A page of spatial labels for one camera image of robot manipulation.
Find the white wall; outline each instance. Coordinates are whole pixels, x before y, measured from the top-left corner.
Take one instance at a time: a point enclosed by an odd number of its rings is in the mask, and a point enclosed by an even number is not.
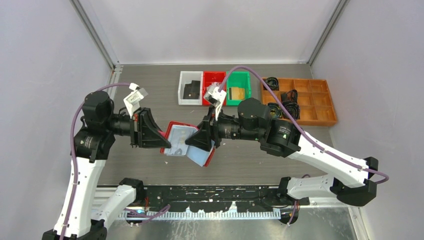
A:
[[[85,1],[122,64],[306,62],[338,2]]]
[[[71,171],[71,119],[111,70],[68,0],[0,7],[0,239],[41,239]]]
[[[423,24],[423,1],[350,1],[312,68],[331,90],[334,145],[390,175],[365,206],[371,239],[423,239]]]

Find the black object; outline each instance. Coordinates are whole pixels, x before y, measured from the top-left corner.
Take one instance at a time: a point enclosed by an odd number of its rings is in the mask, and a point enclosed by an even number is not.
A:
[[[283,117],[283,112],[281,111],[281,108],[278,105],[278,103],[269,102],[267,104],[267,106],[271,110],[271,112],[270,112],[271,113],[271,118],[273,118],[273,119],[281,119]]]
[[[294,118],[295,120],[301,119],[301,108],[299,107],[299,104],[297,102],[288,102],[286,104],[283,104],[283,106],[292,118]],[[286,116],[284,112],[282,112],[282,116],[285,119],[289,119],[289,117]]]
[[[379,169],[379,161],[374,157],[370,156],[364,158],[364,160],[370,169],[376,171]],[[373,173],[369,172],[368,179],[373,175]],[[363,207],[377,196],[377,184],[368,179],[363,182],[364,186],[350,188],[335,178],[330,191],[336,194],[337,199],[342,203]]]
[[[135,189],[136,196],[134,202],[142,201],[146,198],[145,186],[141,180],[126,177],[120,181],[119,185],[128,185]]]
[[[64,237],[64,240],[105,240],[108,234],[108,230],[104,227],[105,220],[91,220],[90,231],[83,235],[77,237],[75,234],[72,234],[70,237]],[[56,230],[49,230],[42,234],[41,240],[59,240],[61,233]]]
[[[300,132],[295,126],[285,120],[272,119],[270,107],[257,99],[241,101],[237,107],[238,118],[221,112],[215,120],[213,112],[210,106],[208,114],[197,125],[199,130],[185,141],[187,145],[209,151],[211,140],[218,148],[222,139],[240,139],[258,141],[261,150],[274,156],[287,157],[300,150]]]
[[[200,97],[200,81],[192,80],[184,86],[182,99],[199,99]]]
[[[309,197],[304,197],[301,199],[294,199],[291,196],[287,194],[287,186],[289,185],[289,181],[292,179],[291,177],[282,177],[278,189],[276,192],[276,196],[279,198],[280,202],[287,204],[287,205],[294,205],[295,201],[298,201],[299,205],[309,205]]]
[[[291,103],[297,103],[298,102],[298,91],[296,89],[283,92],[281,93],[281,103],[284,102],[291,102]]]
[[[276,77],[273,77],[273,76],[268,77],[267,79],[265,79],[265,83],[273,91],[278,91],[280,89],[278,79]]]
[[[281,93],[281,103],[291,117],[295,120],[301,118],[301,108],[298,104],[298,91],[296,89]],[[285,119],[289,118],[284,112],[282,113],[282,116]]]
[[[131,145],[139,148],[170,148],[171,143],[159,131],[150,108],[137,109],[130,117],[114,114],[114,102],[104,91],[95,91],[85,97],[82,105],[82,128],[74,137],[77,157],[95,160],[108,159],[115,142],[114,135],[130,136]]]
[[[145,185],[144,188],[150,211],[154,212],[168,204],[170,212],[185,212],[189,207],[192,212],[204,210],[206,213],[226,212],[233,202],[239,213],[269,212],[272,206],[285,205],[277,197],[276,186],[270,185]]]
[[[289,221],[290,221],[290,218],[292,217],[292,213],[293,213],[293,210],[288,211],[288,212],[282,212],[281,218],[279,219],[279,221],[283,224],[288,224]],[[294,216],[291,219],[290,224],[294,224],[298,220],[298,218],[299,218],[299,211],[295,210]]]

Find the black bracket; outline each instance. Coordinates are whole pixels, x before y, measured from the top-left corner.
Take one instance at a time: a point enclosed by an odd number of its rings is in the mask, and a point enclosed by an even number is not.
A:
[[[309,197],[304,197],[304,198],[301,198],[301,199],[294,199],[293,197],[291,197],[287,194],[287,186],[289,185],[290,179],[292,179],[292,178],[289,177],[289,176],[282,177],[280,182],[279,182],[276,195],[279,198],[280,202],[285,204],[285,205],[293,205],[295,203],[295,201],[297,201],[299,203],[299,205],[301,205],[301,206],[311,204],[310,201],[309,201]]]
[[[120,181],[119,185],[128,185],[135,189],[136,196],[134,202],[143,201],[146,198],[146,190],[143,181],[126,177]]]
[[[198,131],[191,135],[189,138],[185,140],[185,144],[197,147],[204,151],[209,152],[212,148],[212,130],[213,126],[211,125],[211,121],[213,124],[214,118],[212,113],[214,112],[215,107],[210,106],[207,112],[207,115],[203,117],[202,121],[197,125]]]
[[[163,137],[162,131],[153,119],[150,108],[143,107],[132,115],[134,124],[130,125],[131,145],[144,148],[171,148],[171,143]]]

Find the yellow object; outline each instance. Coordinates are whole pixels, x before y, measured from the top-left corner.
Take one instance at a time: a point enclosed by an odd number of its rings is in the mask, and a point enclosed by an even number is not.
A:
[[[244,100],[245,99],[245,89],[241,87],[230,87],[231,91],[231,100]]]

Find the red tray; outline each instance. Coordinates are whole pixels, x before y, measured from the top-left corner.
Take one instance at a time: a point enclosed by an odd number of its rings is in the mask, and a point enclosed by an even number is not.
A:
[[[168,139],[168,137],[170,136],[170,132],[172,129],[173,125],[180,125],[180,126],[189,126],[189,127],[195,127],[196,129],[198,129],[197,126],[192,125],[192,124],[188,124],[188,123],[183,123],[183,122],[177,122],[177,121],[170,121],[168,124],[168,128],[166,129],[166,133],[164,134],[164,137],[166,139]],[[164,154],[165,148],[161,148],[160,149],[160,153]],[[209,157],[207,158],[206,162],[204,163],[203,167],[207,167],[209,165],[209,163],[211,162],[212,157],[214,156],[215,153],[215,147],[213,147],[212,152],[210,153]]]

